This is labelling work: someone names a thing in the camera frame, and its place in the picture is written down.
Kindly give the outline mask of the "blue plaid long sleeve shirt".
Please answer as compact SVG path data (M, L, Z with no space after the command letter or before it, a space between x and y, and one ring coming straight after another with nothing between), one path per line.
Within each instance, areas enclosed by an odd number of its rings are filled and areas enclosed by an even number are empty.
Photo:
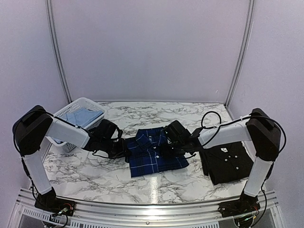
M139 129L134 137L125 141L130 152L126 161L132 178L189 166L183 155L171 154L163 127Z

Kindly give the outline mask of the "black shirt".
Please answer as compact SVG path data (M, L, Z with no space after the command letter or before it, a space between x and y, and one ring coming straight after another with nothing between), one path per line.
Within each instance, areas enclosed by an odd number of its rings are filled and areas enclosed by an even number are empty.
M203 149L199 155L203 173L210 177L213 185L247 178L254 163L242 142Z

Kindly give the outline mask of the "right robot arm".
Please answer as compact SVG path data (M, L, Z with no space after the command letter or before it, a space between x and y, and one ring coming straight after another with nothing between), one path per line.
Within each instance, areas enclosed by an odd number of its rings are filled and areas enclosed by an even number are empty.
M275 161L287 143L281 124L260 108L230 122L220 122L217 126L201 125L192 133L179 121L173 121L164 128L164 134L175 154L213 152L228 145L251 144L255 158L240 199L235 203L240 213L247 212L254 205L254 198L269 178Z

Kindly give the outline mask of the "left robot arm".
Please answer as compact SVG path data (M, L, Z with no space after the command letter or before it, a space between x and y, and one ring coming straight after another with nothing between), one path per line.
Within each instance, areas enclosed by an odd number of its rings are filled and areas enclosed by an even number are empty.
M105 152L107 159L128 158L131 153L123 131L103 119L92 129L69 123L36 105L19 118L12 127L13 143L21 157L24 171L31 181L36 203L56 211L60 201L50 183L40 152L43 143L56 138L85 151Z

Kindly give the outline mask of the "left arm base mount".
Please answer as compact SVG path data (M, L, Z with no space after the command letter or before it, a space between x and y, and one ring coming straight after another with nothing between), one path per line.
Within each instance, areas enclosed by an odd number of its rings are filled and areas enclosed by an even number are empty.
M73 216L76 207L76 202L72 200L56 198L51 206L46 206L45 204L41 204L37 200L34 206L35 208L52 212L54 216L59 216L59 215Z

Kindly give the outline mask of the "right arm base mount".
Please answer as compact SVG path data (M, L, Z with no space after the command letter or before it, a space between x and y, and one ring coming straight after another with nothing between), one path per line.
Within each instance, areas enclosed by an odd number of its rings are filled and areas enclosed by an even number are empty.
M260 204L256 199L253 201L241 199L231 200L222 202L218 206L218 212L223 218L258 211L259 209Z

